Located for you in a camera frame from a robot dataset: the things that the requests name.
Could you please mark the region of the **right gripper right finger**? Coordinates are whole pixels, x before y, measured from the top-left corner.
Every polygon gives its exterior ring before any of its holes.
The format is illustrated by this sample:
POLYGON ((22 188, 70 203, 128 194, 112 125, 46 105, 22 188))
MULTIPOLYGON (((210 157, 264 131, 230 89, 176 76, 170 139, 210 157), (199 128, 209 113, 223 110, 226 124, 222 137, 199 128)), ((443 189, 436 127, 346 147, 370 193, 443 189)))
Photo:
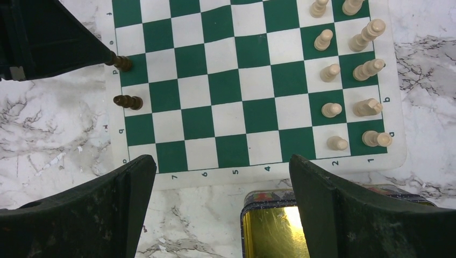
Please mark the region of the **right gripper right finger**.
POLYGON ((289 173, 311 257, 455 257, 455 210, 392 198, 293 155, 289 173))

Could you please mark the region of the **empty gold tin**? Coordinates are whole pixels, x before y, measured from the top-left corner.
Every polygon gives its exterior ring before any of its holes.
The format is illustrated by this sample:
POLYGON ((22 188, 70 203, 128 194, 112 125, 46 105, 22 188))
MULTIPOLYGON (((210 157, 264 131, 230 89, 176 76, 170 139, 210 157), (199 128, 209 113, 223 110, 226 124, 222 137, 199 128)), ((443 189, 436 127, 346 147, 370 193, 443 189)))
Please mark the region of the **empty gold tin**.
MULTIPOLYGON (((436 207, 422 195, 393 184, 363 184, 392 198, 436 207)), ((293 189, 257 190, 247 194, 240 214, 243 257, 311 257, 293 189)), ((423 242, 418 257, 448 256, 445 241, 423 242)))

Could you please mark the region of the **dark chess piece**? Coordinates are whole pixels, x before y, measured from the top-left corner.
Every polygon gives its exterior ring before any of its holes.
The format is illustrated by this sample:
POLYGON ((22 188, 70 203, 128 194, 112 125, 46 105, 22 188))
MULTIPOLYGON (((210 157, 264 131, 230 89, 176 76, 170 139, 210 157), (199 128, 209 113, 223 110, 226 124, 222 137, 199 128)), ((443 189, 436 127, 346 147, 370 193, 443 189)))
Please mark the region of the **dark chess piece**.
POLYGON ((114 66, 119 71, 128 72, 133 66, 132 60, 126 56, 117 55, 115 52, 111 51, 110 60, 105 63, 108 66, 114 66))
POLYGON ((118 95, 113 98, 113 102, 120 107, 139 110, 143 106, 143 100, 138 96, 118 95))

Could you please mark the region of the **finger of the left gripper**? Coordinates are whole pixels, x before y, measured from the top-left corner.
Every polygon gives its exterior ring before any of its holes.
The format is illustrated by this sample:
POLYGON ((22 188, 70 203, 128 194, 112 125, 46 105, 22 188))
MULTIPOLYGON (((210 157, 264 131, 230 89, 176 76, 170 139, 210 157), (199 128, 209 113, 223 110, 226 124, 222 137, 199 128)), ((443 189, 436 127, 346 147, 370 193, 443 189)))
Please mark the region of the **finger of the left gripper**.
POLYGON ((111 61, 111 50, 59 1, 1 1, 1 79, 37 80, 111 61))

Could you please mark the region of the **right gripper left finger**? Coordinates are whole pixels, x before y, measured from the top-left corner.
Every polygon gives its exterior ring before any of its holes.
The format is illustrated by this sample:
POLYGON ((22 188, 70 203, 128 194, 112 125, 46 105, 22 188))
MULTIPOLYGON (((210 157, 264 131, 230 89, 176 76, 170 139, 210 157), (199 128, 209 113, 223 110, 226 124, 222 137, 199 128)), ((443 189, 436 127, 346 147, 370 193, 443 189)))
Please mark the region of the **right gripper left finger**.
POLYGON ((123 166, 17 209, 1 209, 1 257, 134 257, 157 166, 123 166))

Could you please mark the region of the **white chess pieces group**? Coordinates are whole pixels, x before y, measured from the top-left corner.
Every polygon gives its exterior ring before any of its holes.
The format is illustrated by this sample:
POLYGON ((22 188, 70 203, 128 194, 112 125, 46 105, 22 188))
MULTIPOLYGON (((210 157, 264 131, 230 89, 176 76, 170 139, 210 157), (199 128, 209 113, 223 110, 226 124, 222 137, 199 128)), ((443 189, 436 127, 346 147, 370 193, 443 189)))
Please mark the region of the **white chess pieces group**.
POLYGON ((391 151, 397 71, 387 1, 310 1, 299 16, 316 156, 391 151))

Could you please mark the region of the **green white chess board mat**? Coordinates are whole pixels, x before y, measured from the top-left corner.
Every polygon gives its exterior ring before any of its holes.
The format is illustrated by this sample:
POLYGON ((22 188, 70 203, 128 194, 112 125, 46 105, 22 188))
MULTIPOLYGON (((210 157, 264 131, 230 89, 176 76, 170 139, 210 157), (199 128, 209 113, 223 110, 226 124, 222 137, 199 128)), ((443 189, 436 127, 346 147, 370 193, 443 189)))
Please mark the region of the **green white chess board mat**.
POLYGON ((133 62, 105 69, 114 167, 151 155, 159 190, 287 178, 294 154, 337 175, 400 167, 398 72, 391 151, 316 156, 299 16, 309 2, 101 1, 103 42, 133 62), (118 95, 142 108, 117 106, 118 95))

